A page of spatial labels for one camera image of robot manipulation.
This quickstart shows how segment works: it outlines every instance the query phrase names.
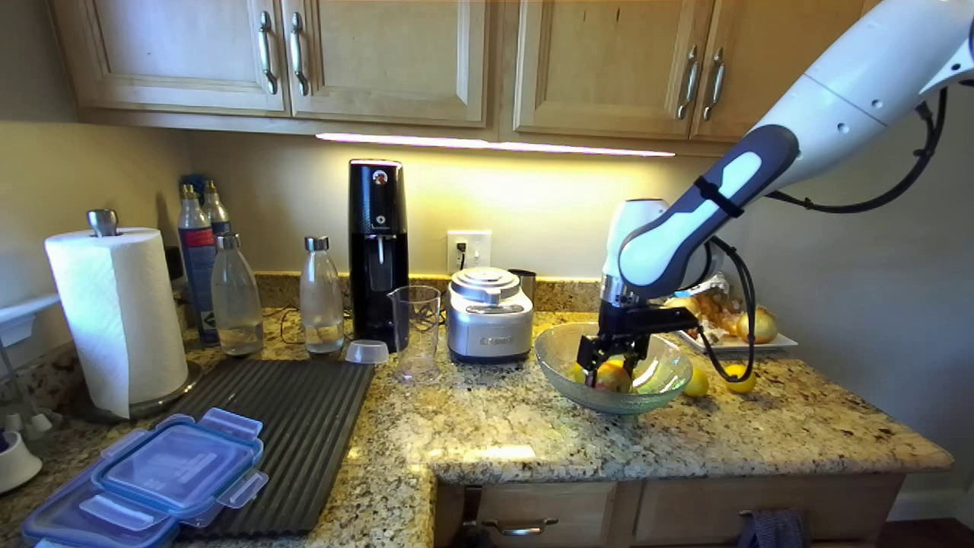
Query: electric outlet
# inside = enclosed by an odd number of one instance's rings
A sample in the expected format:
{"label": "electric outlet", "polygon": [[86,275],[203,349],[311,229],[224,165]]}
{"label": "electric outlet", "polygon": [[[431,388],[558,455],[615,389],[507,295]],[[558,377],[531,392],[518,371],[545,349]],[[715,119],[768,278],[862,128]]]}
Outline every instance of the electric outlet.
{"label": "electric outlet", "polygon": [[450,229],[446,232],[446,275],[461,267],[491,264],[491,232],[488,229]]}

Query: cabinet handle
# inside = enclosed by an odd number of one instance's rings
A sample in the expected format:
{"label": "cabinet handle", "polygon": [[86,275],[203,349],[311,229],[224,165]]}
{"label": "cabinet handle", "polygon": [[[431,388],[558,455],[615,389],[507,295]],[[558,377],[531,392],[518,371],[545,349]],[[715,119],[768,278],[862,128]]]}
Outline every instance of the cabinet handle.
{"label": "cabinet handle", "polygon": [[693,100],[693,90],[696,90],[696,49],[686,53],[686,61],[681,66],[681,93],[679,93],[679,103],[675,103],[675,119],[684,119],[686,115],[686,107]]}
{"label": "cabinet handle", "polygon": [[300,12],[291,12],[291,73],[306,97],[306,41]]}
{"label": "cabinet handle", "polygon": [[278,59],[272,59],[271,12],[260,12],[254,47],[260,53],[260,69],[263,69],[263,80],[266,80],[266,90],[278,93]]}
{"label": "cabinet handle", "polygon": [[707,93],[707,103],[702,103],[702,119],[713,115],[713,109],[717,107],[717,100],[724,93],[724,69],[728,69],[724,49],[717,49],[713,54],[708,93]]}
{"label": "cabinet handle", "polygon": [[498,537],[513,537],[513,538],[545,537],[545,530],[554,524],[558,521],[481,521],[481,526],[495,530]]}

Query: blue container lid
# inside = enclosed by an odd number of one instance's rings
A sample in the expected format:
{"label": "blue container lid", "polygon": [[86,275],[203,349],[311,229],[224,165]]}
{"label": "blue container lid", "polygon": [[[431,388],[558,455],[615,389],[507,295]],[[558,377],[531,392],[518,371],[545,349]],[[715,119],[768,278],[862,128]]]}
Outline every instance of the blue container lid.
{"label": "blue container lid", "polygon": [[263,488],[259,421],[210,409],[201,424],[172,413],[112,443],[24,521],[24,538],[54,546],[166,546],[178,526],[208,526]]}

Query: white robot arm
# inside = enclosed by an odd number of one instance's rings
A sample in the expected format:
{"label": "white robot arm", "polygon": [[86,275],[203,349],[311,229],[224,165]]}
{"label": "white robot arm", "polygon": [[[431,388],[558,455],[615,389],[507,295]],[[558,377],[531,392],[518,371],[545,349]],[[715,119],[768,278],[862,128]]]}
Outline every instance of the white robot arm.
{"label": "white robot arm", "polygon": [[656,309],[700,270],[690,255],[743,206],[841,165],[928,93],[974,73],[974,0],[880,0],[675,205],[630,201],[606,249],[599,336],[577,348],[590,371],[612,354],[644,356],[652,332],[686,329]]}

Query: glass bottle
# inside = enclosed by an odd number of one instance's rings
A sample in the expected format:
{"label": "glass bottle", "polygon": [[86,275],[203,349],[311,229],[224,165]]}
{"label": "glass bottle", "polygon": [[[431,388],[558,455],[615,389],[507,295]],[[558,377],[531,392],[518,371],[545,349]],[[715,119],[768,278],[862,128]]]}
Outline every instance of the glass bottle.
{"label": "glass bottle", "polygon": [[208,223],[210,223],[214,235],[223,235],[227,229],[230,216],[224,214],[214,179],[208,179],[203,211],[208,211]]}
{"label": "glass bottle", "polygon": [[260,349],[260,298],[230,229],[216,237],[210,292],[223,354]]}
{"label": "glass bottle", "polygon": [[178,247],[183,247],[183,264],[186,264],[183,270],[188,284],[191,323],[198,329],[201,343],[208,348],[208,343],[216,343],[214,295],[210,295],[216,240],[191,183],[183,183]]}
{"label": "glass bottle", "polygon": [[304,237],[300,332],[306,354],[335,354],[345,343],[336,270],[324,235]]}

